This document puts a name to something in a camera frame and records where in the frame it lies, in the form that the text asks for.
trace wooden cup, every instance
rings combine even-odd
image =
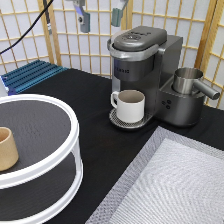
[[[0,127],[0,171],[12,167],[19,159],[19,154],[12,131]]]

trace coffee maker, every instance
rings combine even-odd
[[[138,90],[145,95],[145,117],[136,124],[125,124],[116,118],[111,122],[124,129],[143,127],[154,117],[179,127],[195,125],[200,120],[206,91],[219,97],[211,87],[201,92],[182,94],[173,88],[183,38],[167,35],[166,30],[139,26],[108,41],[112,56],[112,92]]]

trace coffee machine label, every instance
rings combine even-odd
[[[117,66],[114,66],[114,68],[118,72],[129,73],[129,70],[121,69],[121,68],[118,68]]]

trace coffee machine drip tray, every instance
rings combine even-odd
[[[111,110],[109,114],[110,121],[113,125],[126,131],[134,131],[144,127],[152,118],[152,115],[145,113],[144,117],[136,123],[125,123],[117,118],[116,109]]]

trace white rim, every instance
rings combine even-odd
[[[9,224],[39,224],[44,223],[54,216],[56,216],[59,212],[61,212],[74,198],[76,195],[83,178],[83,165],[81,162],[81,171],[76,173],[75,179],[69,188],[69,190],[65,193],[65,195],[59,199],[55,204],[45,209],[44,211],[37,213],[28,218],[14,220],[14,221],[0,221],[0,224],[9,223]]]
[[[9,174],[0,175],[0,189],[9,188],[25,183],[53,169],[62,160],[64,160],[65,157],[72,151],[79,136],[79,128],[76,115],[74,111],[71,109],[71,107],[68,106],[66,103],[49,96],[36,95],[36,94],[24,94],[24,95],[21,94],[0,98],[0,106],[3,103],[20,101],[20,100],[43,101],[60,107],[67,113],[67,115],[70,118],[71,131],[65,142],[50,156],[46,157],[45,159],[41,160],[38,163],[33,164],[32,166],[26,167],[24,169]]]

